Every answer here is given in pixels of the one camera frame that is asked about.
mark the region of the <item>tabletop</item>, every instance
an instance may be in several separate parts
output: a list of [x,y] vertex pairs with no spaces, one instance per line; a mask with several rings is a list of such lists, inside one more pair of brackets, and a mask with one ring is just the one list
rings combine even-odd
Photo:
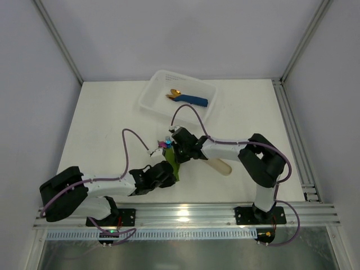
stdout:
[[[280,185],[278,199],[304,201],[304,195],[286,135],[280,109],[270,79],[206,80],[219,87],[219,95],[205,123],[208,133],[222,139],[248,139],[261,133],[292,164],[292,176]],[[89,174],[121,174],[125,168],[122,129],[130,128],[143,138],[149,148],[164,140],[170,120],[151,115],[138,105],[147,81],[85,82],[58,173],[77,165]],[[184,125],[200,137],[200,126]],[[126,134],[129,168],[143,168],[151,162],[145,148],[130,133]],[[226,161],[232,167],[223,176],[200,160],[181,165],[180,181],[169,188],[158,188],[147,195],[113,196],[119,203],[246,203],[255,199],[256,184],[240,162]]]

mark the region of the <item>gray wall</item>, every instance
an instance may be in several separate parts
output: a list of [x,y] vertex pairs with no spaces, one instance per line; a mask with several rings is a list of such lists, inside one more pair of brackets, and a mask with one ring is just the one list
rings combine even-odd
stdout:
[[17,269],[80,85],[30,0],[0,3],[1,269]]
[[324,198],[360,255],[360,1],[335,0],[286,83]]
[[84,80],[280,77],[320,0],[43,0]]

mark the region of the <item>blue handle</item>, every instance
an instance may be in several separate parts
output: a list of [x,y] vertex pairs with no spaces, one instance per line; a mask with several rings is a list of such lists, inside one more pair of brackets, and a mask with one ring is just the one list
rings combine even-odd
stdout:
[[184,101],[197,106],[207,107],[208,100],[202,97],[188,96],[187,94],[181,94],[173,99],[173,101]]

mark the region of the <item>cable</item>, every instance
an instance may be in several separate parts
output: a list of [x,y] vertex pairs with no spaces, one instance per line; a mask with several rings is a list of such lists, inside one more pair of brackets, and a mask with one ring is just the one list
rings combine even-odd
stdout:
[[208,139],[214,143],[218,143],[220,145],[257,145],[257,146],[262,146],[262,147],[265,147],[265,148],[268,148],[274,152],[276,152],[277,154],[280,155],[280,157],[282,157],[285,161],[285,163],[287,164],[287,167],[289,169],[288,173],[287,173],[287,176],[282,179],[282,180],[279,180],[277,181],[277,184],[280,184],[280,183],[284,183],[285,181],[287,181],[292,172],[293,172],[293,168],[291,167],[291,164],[290,164],[290,161],[288,160],[288,158],[282,153],[280,152],[277,148],[271,146],[271,145],[267,145],[265,143],[261,143],[261,142],[249,142],[249,141],[245,141],[245,142],[223,142],[223,141],[215,141],[214,139],[211,138],[211,136],[207,133],[205,127],[204,127],[204,123],[203,121],[201,120],[200,118],[200,115],[197,113],[197,111],[194,109],[194,107],[192,107],[191,105],[189,104],[183,104],[181,105],[178,109],[176,109],[174,115],[173,115],[173,118],[171,120],[171,124],[170,125],[173,125],[174,124],[174,121],[175,121],[175,117],[177,115],[177,113],[179,112],[179,110],[183,107],[189,107],[196,115],[197,119],[199,120],[199,123],[201,125],[201,128],[202,128],[202,131],[204,132],[204,134],[208,137]]
[[60,191],[58,194],[56,194],[46,205],[44,205],[44,208],[41,210],[40,212],[40,217],[44,218],[44,213],[46,212],[46,210],[50,207],[50,205],[52,205],[54,203],[54,201],[56,201],[59,197],[61,197],[64,193],[68,192],[69,190],[71,190],[72,188],[85,184],[85,183],[89,183],[89,182],[98,182],[98,181],[116,181],[116,180],[121,180],[124,178],[124,176],[126,175],[126,173],[128,172],[129,169],[129,154],[128,154],[128,148],[126,146],[126,141],[125,141],[125,131],[129,131],[131,133],[133,133],[139,140],[140,142],[144,145],[146,150],[149,150],[149,148],[147,147],[147,145],[144,143],[144,141],[140,138],[140,136],[138,134],[136,134],[135,131],[128,129],[128,128],[124,128],[123,131],[121,132],[121,136],[123,138],[123,143],[124,143],[124,151],[125,151],[125,158],[126,158],[126,165],[125,165],[125,169],[123,174],[120,177],[116,177],[116,178],[95,178],[95,179],[87,179],[87,180],[82,180],[79,182],[76,182],[74,184],[69,185],[68,187],[66,187],[65,189],[63,189],[62,191]]
[[290,164],[290,161],[288,160],[288,158],[280,151],[278,150],[277,148],[271,146],[271,145],[267,145],[265,143],[260,143],[260,142],[249,142],[249,141],[244,141],[244,142],[223,142],[223,141],[215,141],[214,139],[211,138],[211,136],[207,133],[206,129],[205,129],[205,126],[204,126],[204,123],[203,121],[201,120],[200,118],[200,115],[197,113],[197,111],[194,109],[194,107],[192,107],[191,105],[189,104],[183,104],[181,105],[178,109],[176,109],[174,115],[173,115],[173,118],[171,119],[171,124],[170,125],[173,125],[174,124],[174,121],[175,121],[175,117],[177,115],[177,113],[179,112],[179,110],[183,107],[189,107],[196,115],[197,119],[199,120],[199,123],[201,125],[201,128],[202,128],[202,131],[204,132],[204,134],[207,136],[207,138],[214,142],[214,143],[218,143],[218,144],[221,144],[221,145],[258,145],[258,146],[262,146],[262,147],[265,147],[265,148],[268,148],[276,153],[278,153],[280,155],[280,157],[282,157],[285,161],[285,163],[287,164],[287,167],[289,169],[288,173],[287,173],[287,176],[282,179],[282,180],[279,180],[276,182],[276,185],[275,185],[275,191],[274,191],[274,201],[277,202],[277,203],[283,203],[283,204],[286,204],[288,207],[291,208],[291,210],[294,211],[294,214],[296,216],[296,219],[298,220],[298,228],[296,229],[296,232],[295,234],[292,236],[291,239],[283,242],[283,243],[280,243],[280,244],[267,244],[267,246],[284,246],[286,244],[289,244],[291,243],[295,238],[297,238],[299,232],[300,232],[300,218],[299,218],[299,215],[298,213],[296,212],[295,208],[292,207],[288,202],[285,202],[285,201],[281,201],[281,200],[276,200],[276,197],[277,197],[277,193],[278,193],[278,189],[279,189],[279,184],[280,183],[284,183],[285,181],[287,181],[292,172],[293,172],[293,168],[291,167],[291,164]]

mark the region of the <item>gray floor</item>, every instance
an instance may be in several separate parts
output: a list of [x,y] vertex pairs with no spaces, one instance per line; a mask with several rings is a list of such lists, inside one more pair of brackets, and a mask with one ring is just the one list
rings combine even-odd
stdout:
[[[276,241],[284,241],[292,233],[294,229],[278,228]],[[259,246],[254,240],[135,241],[111,249],[98,246],[93,241],[49,241],[38,269],[339,269],[325,227],[302,228],[299,237],[283,247]]]

